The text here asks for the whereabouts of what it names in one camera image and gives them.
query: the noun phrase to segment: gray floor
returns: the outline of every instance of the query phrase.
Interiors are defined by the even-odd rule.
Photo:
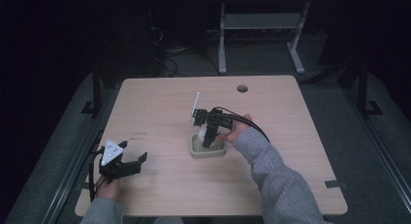
[[[325,66],[317,65],[326,36],[304,35],[300,41],[299,53],[306,69],[298,75],[287,52],[284,39],[270,44],[251,44],[241,48],[227,48],[226,76],[253,75],[293,75],[298,81],[307,80]],[[205,54],[194,50],[172,54],[169,58],[178,65],[176,77],[218,76],[212,63],[218,65],[216,46]],[[174,64],[166,65],[173,70]],[[337,85],[336,73],[315,85],[301,85],[300,89],[317,127],[324,148],[329,156],[337,179],[348,185],[342,190],[348,204],[348,212],[340,216],[330,216],[334,223],[411,223],[411,214],[401,201],[387,171],[375,149],[373,141],[366,133],[357,110],[347,99],[347,92]],[[61,193],[64,177],[79,147],[91,146],[99,130],[103,130],[118,92],[103,89],[104,112],[98,118],[91,114],[81,114],[85,102],[92,99],[91,76],[85,78],[62,116],[53,136],[47,144],[32,176],[18,198],[9,215],[8,223],[41,223],[48,207]],[[378,103],[384,115],[372,116],[373,124],[382,141],[411,182],[409,159],[411,155],[411,125],[390,99],[380,80],[369,76],[368,97]],[[57,223],[77,223],[80,217],[74,214],[79,190],[84,185],[86,167],[82,167],[78,182],[67,199]],[[147,219],[125,217],[125,223],[143,223]],[[258,223],[258,217],[216,218],[213,223]]]

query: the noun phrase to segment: gray sleeve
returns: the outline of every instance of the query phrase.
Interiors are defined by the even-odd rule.
[[[233,146],[251,166],[251,175],[261,193],[265,223],[326,223],[304,178],[285,166],[262,134],[249,127]]]
[[[123,223],[123,208],[111,199],[96,198],[81,220],[80,224],[117,224]]]

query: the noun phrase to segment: wooden table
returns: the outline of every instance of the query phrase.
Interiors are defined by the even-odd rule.
[[[246,85],[248,91],[238,92],[239,85]],[[142,172],[121,179],[119,202],[125,215],[261,215],[260,193],[250,166],[231,145],[223,157],[191,157],[189,137],[199,127],[188,118],[196,92],[201,92],[199,109],[218,106],[251,114],[286,165],[307,180],[321,212],[346,212],[340,188],[325,184],[335,176],[296,80],[269,76],[124,81],[101,144],[107,139],[128,141],[123,162],[148,152]],[[85,215],[88,207],[84,189],[76,214]]]

